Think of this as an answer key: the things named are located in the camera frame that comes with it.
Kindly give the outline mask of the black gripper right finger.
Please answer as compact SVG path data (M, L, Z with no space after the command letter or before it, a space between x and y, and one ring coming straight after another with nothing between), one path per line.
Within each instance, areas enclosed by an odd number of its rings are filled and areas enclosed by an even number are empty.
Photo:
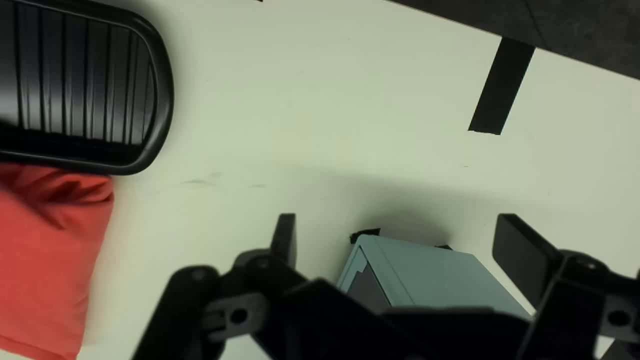
M640 278L558 249L515 213L495 217L492 258L534 307L517 360L640 360Z

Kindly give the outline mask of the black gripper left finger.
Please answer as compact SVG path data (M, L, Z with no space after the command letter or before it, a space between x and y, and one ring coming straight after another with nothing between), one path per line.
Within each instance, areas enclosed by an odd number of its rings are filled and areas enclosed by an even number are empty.
M295 272L295 216L279 213L268 247L242 251L225 274L175 269L131 360L219 360L229 337L262 329L269 299L304 283Z

